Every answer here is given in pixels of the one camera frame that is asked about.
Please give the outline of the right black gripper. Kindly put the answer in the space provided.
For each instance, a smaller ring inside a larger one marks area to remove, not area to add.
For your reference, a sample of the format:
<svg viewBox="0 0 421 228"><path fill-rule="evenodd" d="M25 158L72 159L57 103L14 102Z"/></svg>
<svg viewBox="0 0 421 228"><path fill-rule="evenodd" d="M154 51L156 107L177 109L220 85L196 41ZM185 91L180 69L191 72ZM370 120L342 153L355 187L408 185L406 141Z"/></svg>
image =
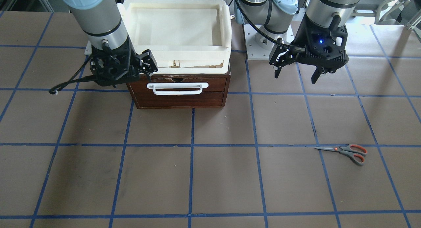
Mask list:
<svg viewBox="0 0 421 228"><path fill-rule="evenodd" d="M138 81L138 72L146 74L151 82L152 75L158 71L152 51L146 49L136 55L129 41L114 50L100 50L93 46L91 49L90 70L93 81L101 87ZM132 65L134 58L138 70Z"/></svg>

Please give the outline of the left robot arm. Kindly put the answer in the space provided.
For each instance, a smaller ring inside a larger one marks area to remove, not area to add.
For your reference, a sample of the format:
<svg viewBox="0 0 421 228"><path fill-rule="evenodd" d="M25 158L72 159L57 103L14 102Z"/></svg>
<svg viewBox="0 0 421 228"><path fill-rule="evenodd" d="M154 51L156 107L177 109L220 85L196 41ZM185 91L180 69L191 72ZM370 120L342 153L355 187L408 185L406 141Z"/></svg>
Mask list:
<svg viewBox="0 0 421 228"><path fill-rule="evenodd" d="M349 61L345 46L346 21L360 0L310 0L293 41L283 40L298 0L234 0L237 23L249 24L257 41L271 50L269 64L275 78L293 63L316 67L311 77L315 84L322 74L335 73Z"/></svg>

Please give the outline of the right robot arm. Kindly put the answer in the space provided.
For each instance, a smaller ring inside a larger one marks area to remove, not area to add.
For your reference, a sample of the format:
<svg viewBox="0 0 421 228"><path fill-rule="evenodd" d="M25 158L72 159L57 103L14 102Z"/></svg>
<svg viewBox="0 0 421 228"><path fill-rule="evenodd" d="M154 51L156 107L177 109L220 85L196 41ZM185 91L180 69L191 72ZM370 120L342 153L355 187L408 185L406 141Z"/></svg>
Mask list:
<svg viewBox="0 0 421 228"><path fill-rule="evenodd" d="M93 81L101 87L138 81L141 73L150 80L158 71L157 62L147 49L137 54L115 0L63 0L70 8L91 43L89 64L92 75L78 78L78 71L66 82L50 89L57 94L68 84Z"/></svg>

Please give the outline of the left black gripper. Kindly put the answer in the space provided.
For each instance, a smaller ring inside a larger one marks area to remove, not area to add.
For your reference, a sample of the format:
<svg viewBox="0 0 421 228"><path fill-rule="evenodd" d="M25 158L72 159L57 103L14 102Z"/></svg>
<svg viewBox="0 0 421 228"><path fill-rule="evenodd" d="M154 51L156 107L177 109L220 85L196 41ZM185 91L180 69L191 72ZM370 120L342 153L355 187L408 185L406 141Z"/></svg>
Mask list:
<svg viewBox="0 0 421 228"><path fill-rule="evenodd" d="M311 83L315 84L322 74L329 72L329 69L341 68L349 61L345 50L347 37L345 25L331 32L328 28L321 27L308 17L304 17L292 42L293 46L275 44L272 48L269 64L275 70L275 78L279 77L284 66L297 61L316 66L311 77ZM306 51L296 52L295 46L305 48Z"/></svg>

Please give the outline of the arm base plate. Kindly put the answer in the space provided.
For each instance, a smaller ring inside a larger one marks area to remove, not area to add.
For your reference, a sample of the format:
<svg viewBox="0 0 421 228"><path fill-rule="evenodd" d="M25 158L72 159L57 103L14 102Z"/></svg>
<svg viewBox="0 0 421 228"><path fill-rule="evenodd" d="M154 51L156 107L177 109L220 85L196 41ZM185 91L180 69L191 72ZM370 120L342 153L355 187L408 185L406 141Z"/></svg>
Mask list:
<svg viewBox="0 0 421 228"><path fill-rule="evenodd" d="M257 28L259 28L262 32L273 39L281 37L282 41L286 44L290 44L290 42L294 40L291 26L289 26L287 32L283 34L270 33L265 28L261 28L261 25L257 25ZM270 58L270 53L275 44L257 33L257 31L249 24L243 25L243 30L248 60L268 61Z"/></svg>

